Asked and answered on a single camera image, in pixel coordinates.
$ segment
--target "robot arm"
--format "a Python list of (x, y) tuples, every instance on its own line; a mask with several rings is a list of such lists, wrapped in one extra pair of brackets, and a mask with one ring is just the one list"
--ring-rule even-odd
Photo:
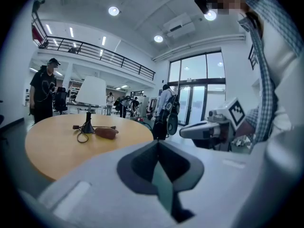
[(234, 139), (235, 132), (244, 119), (243, 108), (234, 98), (210, 111), (207, 121), (181, 128), (180, 136), (192, 139), (197, 147), (202, 148), (214, 148), (219, 143), (228, 145)]

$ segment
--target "lamp base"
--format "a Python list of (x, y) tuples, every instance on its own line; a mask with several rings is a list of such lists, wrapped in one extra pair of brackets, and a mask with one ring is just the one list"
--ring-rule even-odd
[(94, 133), (95, 130), (91, 125), (91, 113), (87, 112), (86, 113), (86, 120), (85, 120), (86, 124), (84, 125), (84, 127), (82, 128), (82, 132), (83, 133)]

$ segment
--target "round wooden table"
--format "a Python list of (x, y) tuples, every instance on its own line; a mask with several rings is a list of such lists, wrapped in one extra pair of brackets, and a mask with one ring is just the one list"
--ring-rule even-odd
[(133, 144), (153, 140), (151, 131), (140, 123), (115, 116), (92, 114), (92, 126), (116, 126), (114, 140), (88, 134), (86, 143), (77, 141), (73, 125), (85, 122), (86, 114), (67, 114), (35, 124), (25, 139), (25, 149), (36, 169), (51, 180), (58, 180), (91, 157)]

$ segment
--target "white lampshade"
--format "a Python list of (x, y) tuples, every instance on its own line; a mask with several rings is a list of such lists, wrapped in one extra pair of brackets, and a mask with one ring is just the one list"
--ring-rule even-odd
[(106, 105), (106, 83), (103, 79), (87, 76), (76, 96), (76, 101), (91, 105)]

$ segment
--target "recessed light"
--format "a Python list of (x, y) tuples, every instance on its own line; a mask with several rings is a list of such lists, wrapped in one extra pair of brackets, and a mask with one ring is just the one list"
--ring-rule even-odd
[(32, 70), (34, 72), (38, 72), (37, 70), (33, 69), (32, 67), (30, 67), (30, 70)]
[(71, 37), (74, 37), (73, 28), (72, 27), (70, 27), (70, 31), (71, 31)]
[(163, 41), (163, 38), (162, 38), (162, 36), (155, 36), (154, 40), (158, 43), (161, 43)]
[(111, 14), (112, 16), (116, 16), (117, 14), (119, 14), (119, 9), (117, 7), (110, 7), (109, 14)]
[(215, 19), (216, 19), (217, 14), (215, 13), (215, 11), (209, 10), (208, 14), (205, 14), (204, 16), (205, 16), (205, 18), (206, 18), (207, 20), (212, 21), (212, 20), (215, 20)]
[(49, 33), (52, 34), (52, 31), (51, 31), (51, 29), (49, 28), (49, 26), (48, 26), (48, 25), (46, 25), (46, 26), (47, 26), (47, 29), (48, 29)]
[(62, 76), (62, 74), (61, 74), (61, 73), (59, 73), (58, 71), (55, 71), (55, 73), (57, 73), (58, 75)]
[(104, 36), (103, 37), (103, 42), (101, 43), (103, 46), (105, 45), (105, 39), (106, 39), (106, 37)]

